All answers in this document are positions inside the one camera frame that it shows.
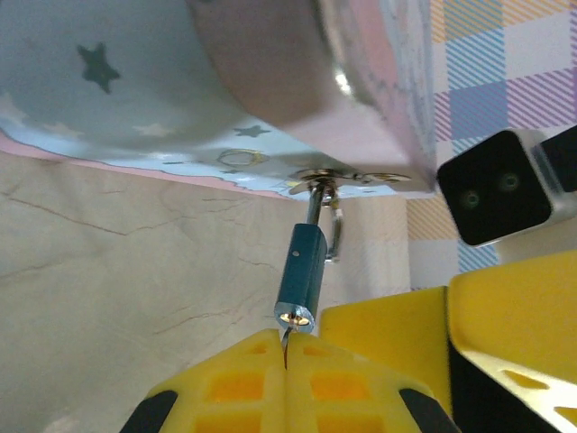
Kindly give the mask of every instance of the camera lens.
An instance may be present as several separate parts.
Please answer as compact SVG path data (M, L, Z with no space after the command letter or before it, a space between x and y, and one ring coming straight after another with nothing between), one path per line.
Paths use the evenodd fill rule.
M503 192L512 192L519 188L520 179L515 173L506 173L499 180L499 189Z
M480 201L481 198L477 191L467 191L461 196L461 206L465 209L475 209Z

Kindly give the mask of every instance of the blue metal cylinder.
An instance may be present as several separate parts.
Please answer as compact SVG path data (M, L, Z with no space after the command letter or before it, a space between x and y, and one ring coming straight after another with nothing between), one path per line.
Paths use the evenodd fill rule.
M325 235L316 224L296 224L274 315L283 328L301 332L315 328L316 309L325 271Z

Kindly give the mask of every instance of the yellow plastic part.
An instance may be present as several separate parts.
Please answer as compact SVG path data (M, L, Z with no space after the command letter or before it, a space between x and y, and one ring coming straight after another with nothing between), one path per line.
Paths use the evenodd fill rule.
M454 346L563 432L577 432L577 251L455 277Z
M299 333L289 338L287 367L287 432L421 431L398 392L432 394L407 376Z
M440 287L326 309L320 336L425 383L451 413L445 321Z
M178 398L160 433L283 433L285 365L267 329L156 386Z

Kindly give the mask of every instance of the plaid fabric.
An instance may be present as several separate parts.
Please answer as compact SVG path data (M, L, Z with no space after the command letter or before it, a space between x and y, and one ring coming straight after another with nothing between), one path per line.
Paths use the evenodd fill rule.
M431 19L439 164L507 127L577 122L577 0L433 0ZM414 288L497 263L458 240L441 198L411 201L408 221Z

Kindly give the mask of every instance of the small black camera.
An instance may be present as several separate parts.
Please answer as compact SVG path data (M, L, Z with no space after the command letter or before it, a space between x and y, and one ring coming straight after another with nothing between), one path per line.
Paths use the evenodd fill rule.
M576 143L577 127L549 141L506 130L443 164L437 180L462 240L490 244L574 216Z

